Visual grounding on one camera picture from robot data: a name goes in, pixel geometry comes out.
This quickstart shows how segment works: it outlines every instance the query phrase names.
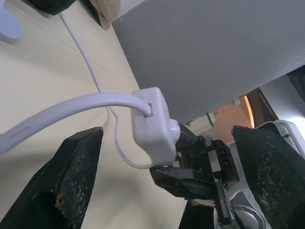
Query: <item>white cable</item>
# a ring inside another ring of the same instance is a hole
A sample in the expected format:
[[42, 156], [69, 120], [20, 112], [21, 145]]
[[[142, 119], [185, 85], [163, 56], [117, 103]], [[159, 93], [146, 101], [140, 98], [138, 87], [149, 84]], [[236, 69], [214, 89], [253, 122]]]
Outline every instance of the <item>white cable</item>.
[[151, 107], [143, 100], [125, 93], [94, 93], [79, 96], [51, 106], [0, 135], [0, 154], [7, 152], [25, 139], [61, 119], [82, 111], [105, 106], [126, 106], [137, 109], [145, 116]]
[[[79, 41], [76, 39], [76, 36], [75, 34], [73, 33], [72, 29], [70, 28], [69, 24], [67, 23], [67, 20], [66, 20], [66, 17], [64, 15], [63, 12], [61, 12], [60, 14], [60, 17], [63, 21], [63, 23], [65, 24], [65, 26], [67, 27], [67, 30], [69, 31], [71, 37], [73, 38], [73, 40], [75, 41], [77, 47], [79, 48], [79, 50], [81, 51], [81, 54], [82, 56], [84, 57], [87, 65], [88, 65], [88, 68], [90, 70], [90, 73], [92, 75], [92, 78], [95, 82], [95, 85], [98, 89], [98, 91], [100, 93], [103, 93], [103, 90], [102, 90], [102, 87], [99, 85], [98, 83], [98, 80], [97, 80], [97, 77], [94, 73], [94, 70], [93, 70], [93, 67], [92, 65], [90, 64], [90, 61], [89, 61], [89, 58], [87, 57], [84, 49], [82, 48], [81, 44], [79, 43]], [[132, 162], [131, 160], [129, 160], [126, 155], [123, 153], [122, 149], [121, 149], [121, 146], [120, 146], [120, 143], [119, 143], [119, 137], [118, 137], [118, 132], [119, 132], [119, 117], [118, 115], [116, 114], [116, 112], [111, 108], [111, 107], [108, 107], [108, 109], [111, 111], [111, 113], [113, 114], [114, 118], [115, 118], [115, 130], [114, 130], [114, 141], [115, 141], [115, 145], [116, 145], [116, 148], [120, 154], [120, 156], [122, 157], [122, 159], [128, 164], [130, 165], [131, 167], [134, 167], [134, 168], [137, 168], [137, 169], [149, 169], [150, 167], [152, 167], [153, 165], [152, 164], [148, 164], [148, 165], [139, 165], [139, 164], [136, 164], [134, 162]]]

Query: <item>cable connector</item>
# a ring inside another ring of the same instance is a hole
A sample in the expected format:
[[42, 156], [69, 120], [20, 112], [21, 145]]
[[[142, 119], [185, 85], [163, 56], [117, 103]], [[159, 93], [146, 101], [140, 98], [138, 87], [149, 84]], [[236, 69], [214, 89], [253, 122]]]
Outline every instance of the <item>cable connector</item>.
[[171, 119], [166, 101], [159, 88], [136, 91], [134, 96], [148, 103], [152, 115], [132, 109], [132, 131], [135, 142], [151, 158], [154, 166], [169, 165], [176, 158], [175, 144], [180, 137], [180, 127]]

